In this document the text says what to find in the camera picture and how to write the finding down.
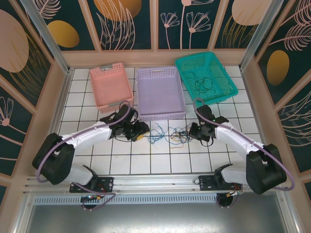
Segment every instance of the teal basket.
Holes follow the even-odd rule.
[[[212,52],[202,52],[175,61],[191,99],[205,104],[219,103],[238,93],[224,67]]]

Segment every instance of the metal plate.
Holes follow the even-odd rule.
[[[102,193],[103,188],[105,189],[106,193],[111,193],[113,188],[113,177],[99,177],[97,181],[97,186],[94,188],[93,191]],[[88,193],[87,191],[79,188],[78,186],[74,185],[73,183],[70,184],[70,193]]]
[[[199,176],[199,184],[201,191],[223,191],[223,190],[235,190],[233,183],[224,183],[222,187],[218,187],[214,180],[214,175]],[[241,184],[236,184],[240,189],[242,188]]]

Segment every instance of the pink basket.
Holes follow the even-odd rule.
[[[122,63],[113,64],[107,71],[91,69],[90,75],[96,107],[101,113],[117,110],[124,100],[133,105],[133,92]]]

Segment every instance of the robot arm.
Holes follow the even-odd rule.
[[[48,157],[42,167],[41,174],[52,184],[70,181],[79,183],[88,189],[93,190],[93,188],[97,185],[97,174],[87,166],[73,166],[73,157],[76,152],[85,150],[93,144],[109,140],[115,136],[124,135],[128,140],[137,141],[143,134],[150,131],[146,123],[137,121],[137,119],[131,121],[132,118],[135,118],[134,116],[138,115],[137,111],[132,107],[130,107],[129,114],[125,117],[125,119],[118,124],[110,125],[109,127],[104,128],[97,128],[97,126],[116,122],[121,119],[127,111],[128,106],[123,105],[118,113],[113,113],[107,117],[104,117],[94,125],[82,130],[86,131],[86,133],[80,134],[82,131],[79,131],[63,136],[59,136],[56,133],[48,135],[33,160],[33,167],[38,169],[43,158],[51,148],[62,140],[72,137],[71,140],[62,144]]]
[[[276,146],[273,144],[266,146],[251,139],[250,141],[253,143],[249,143],[245,138],[232,131],[234,127],[226,118],[222,116],[215,118],[207,105],[197,108],[197,111],[204,118],[217,122],[221,126],[227,126],[231,130],[215,126],[198,116],[200,124],[192,123],[190,136],[207,142],[211,137],[217,138],[228,144],[244,159],[244,162],[227,164],[215,170],[214,178],[219,186],[222,183],[240,183],[250,186],[255,193],[262,194],[286,181],[285,171],[274,160],[254,147],[254,144],[264,148],[282,162]]]

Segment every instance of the plastic basket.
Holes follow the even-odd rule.
[[[122,63],[113,64],[107,71],[91,69],[90,79],[95,104],[101,113],[117,110],[124,100],[133,105],[133,92]]]
[[[206,104],[219,103],[238,93],[229,75],[212,52],[182,57],[175,62],[192,100]]]
[[[176,67],[139,69],[138,113],[141,120],[182,119],[185,99]]]

